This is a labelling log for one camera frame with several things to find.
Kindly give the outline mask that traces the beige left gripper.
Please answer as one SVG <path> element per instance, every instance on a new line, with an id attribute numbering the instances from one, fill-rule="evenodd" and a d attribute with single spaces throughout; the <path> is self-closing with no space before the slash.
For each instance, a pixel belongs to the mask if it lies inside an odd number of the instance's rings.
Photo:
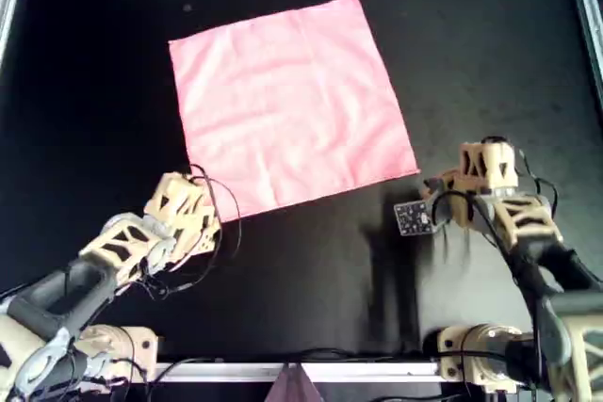
<path id="1" fill-rule="evenodd" d="M 195 256 L 213 251 L 219 224 L 205 227 L 205 218 L 212 217 L 212 201 L 205 185 L 191 182 L 182 173 L 164 173 L 153 196 L 146 202 L 143 213 L 177 239 L 188 241 L 187 255 Z"/>

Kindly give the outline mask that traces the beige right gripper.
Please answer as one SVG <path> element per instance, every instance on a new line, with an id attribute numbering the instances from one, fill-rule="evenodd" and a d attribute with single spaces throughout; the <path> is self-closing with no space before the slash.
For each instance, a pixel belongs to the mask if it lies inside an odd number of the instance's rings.
<path id="1" fill-rule="evenodd" d="M 515 171 L 513 147 L 506 141 L 463 143 L 459 151 L 460 163 L 456 169 L 424 179 L 420 189 L 423 200 L 440 192 L 455 190 L 462 196 L 453 196 L 450 209 L 453 220 L 461 227 L 481 227 L 478 208 L 487 218 L 504 227 L 512 225 L 518 208 L 509 204 L 515 201 L 518 176 Z"/>

